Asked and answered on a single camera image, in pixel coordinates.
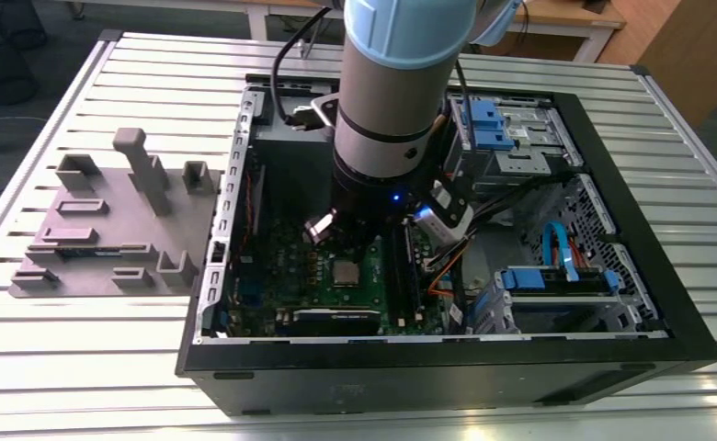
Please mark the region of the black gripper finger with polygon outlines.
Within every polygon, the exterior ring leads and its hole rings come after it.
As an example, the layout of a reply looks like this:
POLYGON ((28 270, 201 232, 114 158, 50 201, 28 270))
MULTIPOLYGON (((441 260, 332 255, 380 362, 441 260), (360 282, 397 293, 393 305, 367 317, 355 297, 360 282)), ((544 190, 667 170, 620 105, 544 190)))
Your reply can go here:
POLYGON ((333 243, 337 239, 337 228, 335 220, 337 212, 331 209, 323 216, 315 216, 304 221, 304 235, 313 246, 323 246, 333 243))

